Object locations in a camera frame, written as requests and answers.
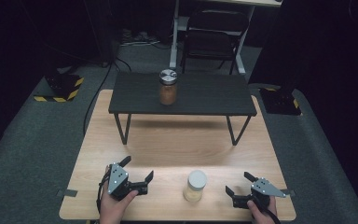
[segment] jar lid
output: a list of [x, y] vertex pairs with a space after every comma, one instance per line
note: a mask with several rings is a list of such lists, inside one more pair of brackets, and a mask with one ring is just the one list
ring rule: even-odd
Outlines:
[[188, 185], [193, 190], [202, 190], [206, 185], [206, 174], [201, 170], [195, 170], [188, 176]]
[[176, 72], [171, 69], [165, 69], [159, 73], [159, 80], [162, 84], [165, 85], [175, 84], [177, 77], [178, 75]]

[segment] black table leg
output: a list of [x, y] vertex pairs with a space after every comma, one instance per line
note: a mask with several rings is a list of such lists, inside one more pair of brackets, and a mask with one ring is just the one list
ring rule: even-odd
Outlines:
[[118, 128], [118, 132], [120, 133], [121, 142], [123, 143], [123, 145], [127, 145], [127, 140], [129, 139], [131, 114], [129, 114], [127, 117], [126, 134], [123, 134], [123, 129], [121, 128], [121, 123], [120, 123], [120, 119], [118, 118], [118, 114], [115, 114], [115, 120]]
[[231, 135], [231, 142], [233, 146], [236, 146], [238, 144], [238, 142], [240, 142], [240, 139], [242, 137], [243, 132], [246, 129], [246, 126], [248, 126], [249, 121], [251, 120], [251, 116], [248, 116], [248, 118], [246, 119], [245, 123], [243, 124], [243, 127], [240, 131], [240, 134], [238, 134], [237, 139], [235, 139], [234, 137], [234, 132], [232, 132], [232, 126], [231, 126], [231, 121], [229, 119], [229, 116], [226, 116], [227, 119], [227, 125], [228, 125], [228, 130], [229, 130], [229, 134]]

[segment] human hand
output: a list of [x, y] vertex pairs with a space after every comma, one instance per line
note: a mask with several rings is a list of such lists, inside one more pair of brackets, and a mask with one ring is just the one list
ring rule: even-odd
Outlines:
[[124, 199], [117, 201], [107, 193], [108, 181], [103, 184], [103, 195], [101, 197], [101, 224], [119, 224], [124, 216], [127, 206], [138, 194], [137, 190], [131, 191]]
[[[270, 217], [269, 215], [260, 212], [260, 210], [258, 210], [258, 207], [255, 205], [255, 203], [252, 200], [248, 201], [248, 207], [249, 210], [251, 210], [254, 218], [255, 218], [255, 223], [257, 224], [274, 224], [274, 220], [272, 219], [272, 217]], [[269, 205], [268, 205], [268, 210], [273, 213], [275, 216], [277, 216], [277, 206], [276, 206], [276, 201], [275, 201], [275, 197], [274, 196], [269, 196]]]

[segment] small black shelf table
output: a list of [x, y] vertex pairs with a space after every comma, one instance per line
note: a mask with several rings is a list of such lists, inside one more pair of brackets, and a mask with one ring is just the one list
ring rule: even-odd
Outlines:
[[[109, 113], [115, 116], [123, 145], [127, 145], [131, 114], [226, 116], [233, 146], [257, 114], [244, 76], [178, 74], [173, 105], [159, 102], [158, 79], [158, 74], [118, 73]], [[125, 133], [119, 114], [128, 114]], [[247, 116], [237, 138], [230, 116]]]

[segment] jar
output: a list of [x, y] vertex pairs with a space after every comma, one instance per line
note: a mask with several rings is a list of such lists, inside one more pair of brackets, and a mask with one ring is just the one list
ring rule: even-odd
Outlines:
[[206, 185], [206, 174], [201, 170], [195, 170], [190, 173], [187, 179], [187, 186], [183, 194], [189, 202], [197, 202], [202, 197], [203, 189]]
[[159, 101], [163, 105], [171, 105], [176, 101], [177, 74], [171, 69], [159, 73]]

